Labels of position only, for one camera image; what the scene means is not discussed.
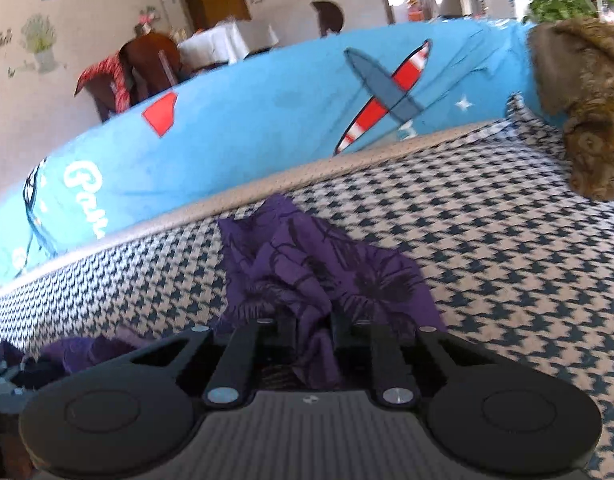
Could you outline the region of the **purple floral garment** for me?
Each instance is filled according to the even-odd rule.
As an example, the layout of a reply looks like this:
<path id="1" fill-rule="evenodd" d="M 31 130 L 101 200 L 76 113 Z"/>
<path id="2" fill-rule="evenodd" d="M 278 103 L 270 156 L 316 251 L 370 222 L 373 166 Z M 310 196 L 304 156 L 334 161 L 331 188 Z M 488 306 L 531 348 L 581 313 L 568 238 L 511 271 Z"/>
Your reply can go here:
<path id="1" fill-rule="evenodd" d="M 402 342 L 442 330 L 420 267 L 354 240 L 276 195 L 242 218 L 207 219 L 94 255 L 0 306 L 0 372 L 36 390 L 195 324 L 228 336 L 279 318 L 269 390 L 345 386 L 331 321 L 387 325 Z"/>

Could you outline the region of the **houndstooth sofa seat cover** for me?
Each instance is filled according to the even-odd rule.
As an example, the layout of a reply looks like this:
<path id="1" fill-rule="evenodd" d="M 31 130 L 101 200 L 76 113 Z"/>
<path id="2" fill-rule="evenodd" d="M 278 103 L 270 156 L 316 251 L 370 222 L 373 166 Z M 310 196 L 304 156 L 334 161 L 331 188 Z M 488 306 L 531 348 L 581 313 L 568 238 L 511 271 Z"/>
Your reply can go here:
<path id="1" fill-rule="evenodd" d="M 614 479 L 614 201 L 572 192 L 558 133 L 513 99 L 508 117 L 300 188 L 293 202 L 419 266 L 452 333 L 590 393 L 603 434 L 589 465 Z M 0 342 L 37 352 L 125 325 L 168 336 L 223 312 L 218 221 L 87 256 L 0 295 Z"/>

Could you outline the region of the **blue printed sofa back cover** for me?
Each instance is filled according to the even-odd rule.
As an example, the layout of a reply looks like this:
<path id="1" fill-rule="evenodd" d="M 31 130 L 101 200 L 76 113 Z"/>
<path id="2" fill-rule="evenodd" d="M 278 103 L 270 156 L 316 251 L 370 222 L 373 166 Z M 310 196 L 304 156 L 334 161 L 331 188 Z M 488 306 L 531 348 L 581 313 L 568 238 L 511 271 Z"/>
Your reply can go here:
<path id="1" fill-rule="evenodd" d="M 0 201 L 0 287 L 67 252 L 277 172 L 538 102 L 515 20 L 356 30 L 217 68 L 53 152 Z"/>

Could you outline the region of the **dark wooden chair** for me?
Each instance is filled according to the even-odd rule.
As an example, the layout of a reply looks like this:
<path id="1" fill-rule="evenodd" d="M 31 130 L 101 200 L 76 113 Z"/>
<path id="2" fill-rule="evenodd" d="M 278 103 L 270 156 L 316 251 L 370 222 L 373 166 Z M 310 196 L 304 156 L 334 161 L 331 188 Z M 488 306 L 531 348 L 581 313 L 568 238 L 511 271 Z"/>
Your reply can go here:
<path id="1" fill-rule="evenodd" d="M 133 106 L 185 80 L 187 74 L 175 41 L 160 32 L 148 32 L 124 44 L 117 52 L 126 66 Z M 114 114 L 97 105 L 101 122 Z"/>
<path id="2" fill-rule="evenodd" d="M 317 0 L 310 5 L 317 14 L 321 38 L 338 35 L 342 31 L 345 16 L 337 3 L 329 0 Z"/>

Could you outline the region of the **red patterned cloth on chair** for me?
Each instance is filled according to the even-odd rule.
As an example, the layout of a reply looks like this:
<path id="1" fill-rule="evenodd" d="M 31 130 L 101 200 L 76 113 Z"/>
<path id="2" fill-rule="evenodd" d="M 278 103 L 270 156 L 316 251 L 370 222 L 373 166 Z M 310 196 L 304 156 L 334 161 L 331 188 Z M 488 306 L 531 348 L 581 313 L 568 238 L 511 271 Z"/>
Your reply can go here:
<path id="1" fill-rule="evenodd" d="M 121 53 L 111 54 L 87 67 L 78 77 L 74 96 L 83 90 L 87 90 L 94 102 L 104 106 L 107 112 L 120 114 L 129 110 L 132 98 Z"/>

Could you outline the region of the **white clothed dining table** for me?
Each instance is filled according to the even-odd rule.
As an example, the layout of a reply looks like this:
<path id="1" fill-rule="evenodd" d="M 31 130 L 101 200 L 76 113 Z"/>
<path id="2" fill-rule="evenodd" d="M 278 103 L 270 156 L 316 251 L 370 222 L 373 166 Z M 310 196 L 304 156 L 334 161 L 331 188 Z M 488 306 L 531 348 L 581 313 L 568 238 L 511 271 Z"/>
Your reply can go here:
<path id="1" fill-rule="evenodd" d="M 192 68 L 234 64 L 279 44 L 272 27 L 262 21 L 228 20 L 178 44 L 182 62 Z"/>

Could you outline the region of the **brown fur blanket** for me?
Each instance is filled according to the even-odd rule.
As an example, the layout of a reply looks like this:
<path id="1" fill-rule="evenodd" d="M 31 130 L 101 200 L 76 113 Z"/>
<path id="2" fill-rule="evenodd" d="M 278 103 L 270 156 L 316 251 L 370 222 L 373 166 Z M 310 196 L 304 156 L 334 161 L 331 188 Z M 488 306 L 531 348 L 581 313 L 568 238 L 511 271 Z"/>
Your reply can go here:
<path id="1" fill-rule="evenodd" d="M 598 18 L 541 23 L 528 34 L 542 110 L 564 114 L 569 185 L 614 200 L 614 24 Z"/>

